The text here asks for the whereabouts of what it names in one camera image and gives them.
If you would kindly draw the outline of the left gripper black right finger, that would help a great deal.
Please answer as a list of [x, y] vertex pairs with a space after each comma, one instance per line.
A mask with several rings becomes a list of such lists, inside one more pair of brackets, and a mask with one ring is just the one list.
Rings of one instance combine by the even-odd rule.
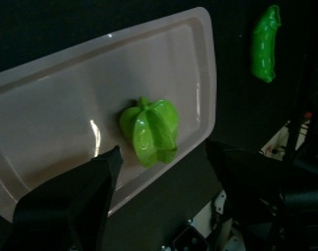
[[282, 189], [298, 179], [295, 168], [262, 154], [207, 142], [207, 156], [223, 185], [247, 251], [290, 251]]

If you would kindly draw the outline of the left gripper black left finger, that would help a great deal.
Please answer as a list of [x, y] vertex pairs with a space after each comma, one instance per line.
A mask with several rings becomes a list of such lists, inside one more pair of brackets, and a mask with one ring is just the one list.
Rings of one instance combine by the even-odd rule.
[[121, 165], [113, 148], [25, 195], [4, 251], [100, 251]]

